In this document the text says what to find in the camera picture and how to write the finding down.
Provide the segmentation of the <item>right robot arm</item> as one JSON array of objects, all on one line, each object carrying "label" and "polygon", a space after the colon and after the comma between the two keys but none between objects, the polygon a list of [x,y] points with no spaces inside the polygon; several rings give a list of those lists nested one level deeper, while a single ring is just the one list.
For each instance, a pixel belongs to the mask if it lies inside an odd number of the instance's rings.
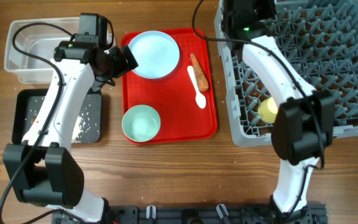
[{"label": "right robot arm", "polygon": [[333,141],[334,98],[306,82],[281,53],[263,23],[275,15],[274,1],[223,1],[221,29],[229,48],[256,73],[278,109],[271,141],[280,171],[269,220],[290,223],[306,216],[312,172],[324,167],[324,149]]}]

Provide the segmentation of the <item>yellow plastic cup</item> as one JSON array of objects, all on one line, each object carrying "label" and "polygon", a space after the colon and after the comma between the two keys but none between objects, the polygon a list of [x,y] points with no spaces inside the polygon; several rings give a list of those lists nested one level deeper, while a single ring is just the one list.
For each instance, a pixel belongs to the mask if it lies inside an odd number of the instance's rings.
[{"label": "yellow plastic cup", "polygon": [[262,101],[258,107],[258,114],[261,120],[266,123],[274,123],[278,114],[277,105],[272,97]]}]

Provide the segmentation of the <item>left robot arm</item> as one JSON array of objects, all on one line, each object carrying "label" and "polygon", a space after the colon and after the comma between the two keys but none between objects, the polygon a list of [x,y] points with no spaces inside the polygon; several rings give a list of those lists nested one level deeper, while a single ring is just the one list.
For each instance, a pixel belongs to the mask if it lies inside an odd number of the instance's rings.
[{"label": "left robot arm", "polygon": [[47,208],[80,223],[117,223],[105,198],[85,189],[84,173],[71,156],[71,140],[85,96],[137,67],[128,46],[116,47],[111,21],[80,15],[79,29],[59,43],[47,64],[53,68],[44,102],[20,143],[8,144],[2,159],[18,201]]}]

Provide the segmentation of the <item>light blue plate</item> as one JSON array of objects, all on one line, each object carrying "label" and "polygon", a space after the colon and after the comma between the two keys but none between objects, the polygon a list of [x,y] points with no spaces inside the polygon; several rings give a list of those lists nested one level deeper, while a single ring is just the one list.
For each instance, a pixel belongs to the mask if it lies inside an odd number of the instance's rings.
[{"label": "light blue plate", "polygon": [[180,49],[172,36],[157,30],[136,35],[128,44],[138,66],[132,71],[146,79],[163,78],[180,61]]}]

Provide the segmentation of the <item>mint green bowl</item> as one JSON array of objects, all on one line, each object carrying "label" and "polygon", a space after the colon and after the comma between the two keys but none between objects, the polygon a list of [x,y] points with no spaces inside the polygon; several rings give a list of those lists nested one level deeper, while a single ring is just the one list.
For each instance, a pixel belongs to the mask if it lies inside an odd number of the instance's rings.
[{"label": "mint green bowl", "polygon": [[123,133],[131,141],[147,142],[160,131],[161,119],[153,107],[136,105],[124,113],[121,126]]}]

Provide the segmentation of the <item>orange carrot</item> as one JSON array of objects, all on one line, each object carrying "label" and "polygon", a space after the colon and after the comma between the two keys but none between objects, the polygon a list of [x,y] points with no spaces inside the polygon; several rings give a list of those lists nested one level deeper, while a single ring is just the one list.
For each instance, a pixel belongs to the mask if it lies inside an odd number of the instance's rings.
[{"label": "orange carrot", "polygon": [[190,60],[192,63],[192,67],[195,71],[196,81],[198,84],[198,88],[200,91],[206,91],[209,89],[209,83],[206,79],[204,72],[201,69],[201,66],[195,56],[195,54],[190,54]]}]

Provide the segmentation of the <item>white plastic spoon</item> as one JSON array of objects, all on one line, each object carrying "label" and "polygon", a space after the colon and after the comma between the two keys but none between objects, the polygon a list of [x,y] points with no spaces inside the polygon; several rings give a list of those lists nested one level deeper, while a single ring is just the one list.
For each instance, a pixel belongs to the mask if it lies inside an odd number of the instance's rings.
[{"label": "white plastic spoon", "polygon": [[189,78],[191,80],[191,83],[193,85],[193,88],[195,89],[195,101],[199,108],[205,109],[206,108],[206,97],[200,92],[198,88],[198,84],[196,81],[196,75],[193,67],[189,65],[187,67],[187,72],[189,75]]}]

